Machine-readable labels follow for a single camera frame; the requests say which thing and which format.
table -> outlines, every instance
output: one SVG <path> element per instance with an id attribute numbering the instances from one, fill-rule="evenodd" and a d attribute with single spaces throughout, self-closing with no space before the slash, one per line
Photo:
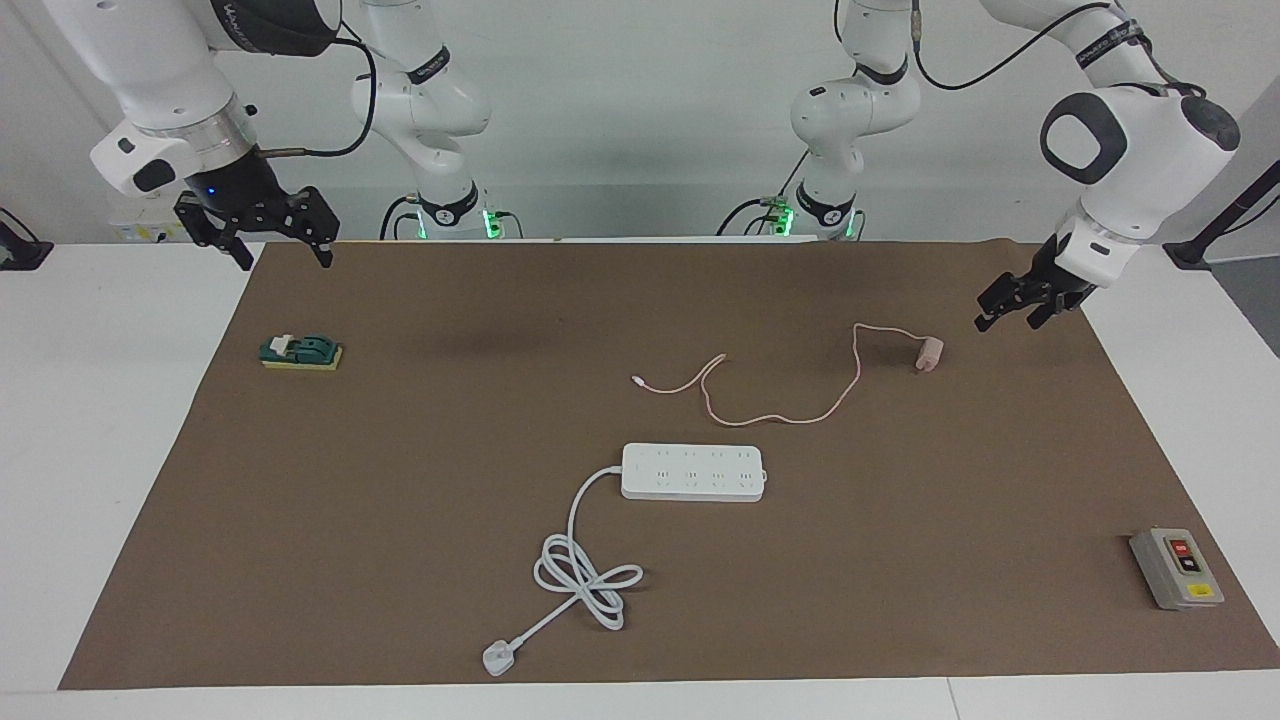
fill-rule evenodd
<path id="1" fill-rule="evenodd" d="M 0 274 L 0 717 L 1275 714 L 1280 671 L 55 692 L 246 281 L 224 258 L 183 245 L 61 246 L 37 273 Z M 1208 273 L 1176 272 L 1158 247 L 1085 307 L 1276 637 L 1280 359 Z"/>

pink cable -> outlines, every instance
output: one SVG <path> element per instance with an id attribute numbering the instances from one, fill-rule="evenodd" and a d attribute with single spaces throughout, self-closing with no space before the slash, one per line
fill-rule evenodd
<path id="1" fill-rule="evenodd" d="M 787 418 L 785 415 L 778 415 L 776 413 L 771 413 L 768 415 L 760 415 L 759 418 L 751 418 L 750 420 L 740 420 L 740 421 L 726 420 L 726 419 L 721 418 L 719 415 L 717 415 L 716 410 L 712 409 L 712 395 L 707 389 L 707 378 L 710 377 L 712 372 L 716 368 L 718 368 L 721 363 L 723 363 L 724 360 L 728 359 L 728 355 L 726 355 L 723 352 L 721 352 L 716 357 L 712 357 L 705 365 L 703 365 L 703 369 L 698 370 L 698 374 L 694 375 L 692 379 L 690 379 L 687 383 L 685 383 L 685 384 L 682 384 L 682 386 L 680 386 L 677 388 L 673 388 L 673 389 L 655 388 L 655 387 L 650 386 L 649 383 L 646 383 L 644 380 L 644 378 L 641 378 L 640 375 L 631 375 L 631 382 L 634 382 L 637 386 L 640 386 L 641 388 L 644 388 L 644 389 L 646 389 L 649 392 L 657 393 L 657 395 L 676 395 L 676 393 L 681 393 L 681 392 L 685 392 L 686 389 L 694 387 L 694 384 L 696 384 L 698 388 L 703 392 L 703 402 L 707 405 L 707 414 L 710 416 L 712 420 L 716 420 L 717 423 L 719 423 L 721 425 L 723 425 L 726 428 L 745 428 L 748 425 L 754 425 L 756 423 L 763 423 L 765 420 L 777 420 L 780 423 L 785 423 L 785 424 L 788 424 L 788 425 L 812 425 L 814 423 L 820 423 L 820 421 L 826 420 L 827 418 L 829 418 L 840 407 L 840 404 L 845 401 L 845 397 L 847 397 L 849 393 L 852 392 L 854 386 L 856 386 L 858 380 L 860 380 L 861 377 L 863 377 L 863 359 L 858 355 L 858 331 L 859 329 L 878 331 L 878 332 L 887 332 L 887 333 L 897 333 L 897 334 L 906 336 L 906 337 L 909 337 L 911 340 L 918 340 L 918 341 L 922 341 L 922 342 L 927 342 L 927 341 L 933 340 L 934 342 L 938 342 L 938 345 L 941 347 L 941 341 L 937 341 L 936 338 L 932 338 L 929 336 L 918 336 L 918 334 L 910 333 L 908 331 L 904 331 L 902 328 L 888 328 L 888 327 L 881 327 L 881 325 L 868 325 L 867 323 L 854 323 L 854 338 L 852 338 L 854 379 L 845 388 L 845 392 L 840 393 L 840 397 L 836 398 L 836 404 L 832 405 L 829 410 L 827 410 L 822 415 L 818 415 L 817 418 L 809 418 L 809 419 L 805 419 L 805 420 L 796 420 L 794 418 Z"/>

power socket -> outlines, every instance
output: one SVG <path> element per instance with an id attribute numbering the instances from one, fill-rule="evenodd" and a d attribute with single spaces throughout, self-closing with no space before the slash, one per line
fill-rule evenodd
<path id="1" fill-rule="evenodd" d="M 749 445 L 632 442 L 622 448 L 622 497 L 694 502 L 755 502 L 764 496 L 764 461 Z"/>

brown paper mat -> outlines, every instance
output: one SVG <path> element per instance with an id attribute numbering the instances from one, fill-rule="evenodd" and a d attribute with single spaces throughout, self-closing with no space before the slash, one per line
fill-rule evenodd
<path id="1" fill-rule="evenodd" d="M 579 538 L 637 562 L 626 628 L 573 607 L 507 682 L 1276 667 L 1280 653 L 1087 320 L 979 336 L 1030 250 L 979 245 L 270 245 L 63 678 L 65 688 L 488 682 L 480 652 L 562 600 L 530 565 L 634 441 L 751 443 L 754 505 L 627 501 Z M 717 352 L 731 418 L 673 386 Z M 337 373 L 256 361 L 282 333 Z M 1187 527 L 1226 603 L 1155 609 L 1125 534 Z"/>

white plug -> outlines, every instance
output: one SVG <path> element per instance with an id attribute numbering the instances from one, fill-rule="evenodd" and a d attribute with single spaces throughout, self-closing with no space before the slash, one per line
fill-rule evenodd
<path id="1" fill-rule="evenodd" d="M 516 664 L 516 651 L 507 644 L 507 641 L 493 641 L 493 644 L 484 648 L 484 669 L 497 678 Z"/>

